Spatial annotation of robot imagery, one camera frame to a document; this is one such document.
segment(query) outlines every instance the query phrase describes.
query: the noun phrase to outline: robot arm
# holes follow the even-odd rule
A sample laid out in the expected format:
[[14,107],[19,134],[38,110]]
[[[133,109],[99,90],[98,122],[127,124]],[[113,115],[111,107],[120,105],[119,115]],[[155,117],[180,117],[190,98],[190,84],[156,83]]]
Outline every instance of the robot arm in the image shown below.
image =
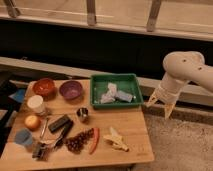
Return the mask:
[[157,100],[164,102],[165,118],[169,118],[182,88],[190,81],[213,92],[213,67],[204,63],[204,57],[199,52],[169,53],[163,60],[166,73],[146,106],[153,105]]

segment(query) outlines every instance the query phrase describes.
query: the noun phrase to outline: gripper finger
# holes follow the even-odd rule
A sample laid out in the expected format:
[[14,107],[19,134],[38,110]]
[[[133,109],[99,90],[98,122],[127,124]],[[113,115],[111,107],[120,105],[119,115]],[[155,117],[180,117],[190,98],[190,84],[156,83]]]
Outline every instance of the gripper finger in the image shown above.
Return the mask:
[[155,91],[152,93],[152,95],[149,97],[148,102],[146,103],[146,107],[150,107],[153,104],[155,104],[158,101],[158,98],[156,96]]

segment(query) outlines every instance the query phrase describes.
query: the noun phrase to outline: green plastic tray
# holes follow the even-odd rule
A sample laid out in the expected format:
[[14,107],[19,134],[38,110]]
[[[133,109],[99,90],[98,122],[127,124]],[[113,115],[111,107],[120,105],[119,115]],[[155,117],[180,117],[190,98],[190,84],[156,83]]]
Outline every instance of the green plastic tray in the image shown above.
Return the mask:
[[[117,85],[118,90],[133,95],[131,102],[115,101],[112,103],[101,104],[102,94],[108,91],[108,83]],[[107,74],[92,75],[90,79],[90,104],[95,109],[112,109],[136,107],[143,103],[143,97],[140,91],[138,80],[135,74]]]

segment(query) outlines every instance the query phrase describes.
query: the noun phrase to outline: pepper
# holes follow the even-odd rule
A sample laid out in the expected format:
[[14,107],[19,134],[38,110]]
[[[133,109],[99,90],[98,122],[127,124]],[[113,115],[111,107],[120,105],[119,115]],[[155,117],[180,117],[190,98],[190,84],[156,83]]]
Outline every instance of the pepper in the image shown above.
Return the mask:
[[92,154],[95,151],[99,141],[100,136],[99,134],[100,134],[99,128],[97,127],[93,128],[93,142],[90,147],[89,154]]

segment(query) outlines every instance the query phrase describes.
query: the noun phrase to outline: wooden tabletop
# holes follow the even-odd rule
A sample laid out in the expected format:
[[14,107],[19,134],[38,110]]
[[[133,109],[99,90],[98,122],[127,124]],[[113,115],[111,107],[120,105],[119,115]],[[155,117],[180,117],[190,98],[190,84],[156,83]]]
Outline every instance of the wooden tabletop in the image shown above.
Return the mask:
[[[57,87],[56,96],[52,99],[45,100],[46,107],[52,112],[49,123],[64,114],[68,114],[68,116],[74,121],[74,126],[67,137],[75,136],[77,133],[92,127],[99,127],[100,140],[95,152],[93,154],[88,153],[92,143],[92,140],[89,140],[89,142],[84,145],[80,154],[74,154],[68,151],[67,147],[64,145],[62,148],[49,154],[47,161],[36,161],[32,158],[31,152],[28,152],[24,147],[14,143],[16,132],[24,128],[24,119],[26,116],[33,114],[33,112],[26,106],[27,99],[34,95],[32,92],[33,82],[31,82],[1,156],[0,170],[40,170],[107,166],[143,163],[154,160],[141,107],[94,110],[89,102],[89,80],[79,80],[83,85],[84,94],[82,97],[72,101],[64,100],[58,92],[58,87],[60,87],[63,82],[65,81],[55,81]],[[87,107],[89,110],[90,118],[87,124],[81,123],[77,118],[76,111],[79,107]],[[129,147],[128,152],[113,149],[111,145],[103,139],[103,135],[109,134],[110,126],[114,127],[119,134],[123,136],[124,142]],[[32,132],[35,139],[39,140],[41,129],[42,127]],[[51,134],[49,130],[46,129],[43,138],[44,142],[52,142],[59,136],[59,133]]]

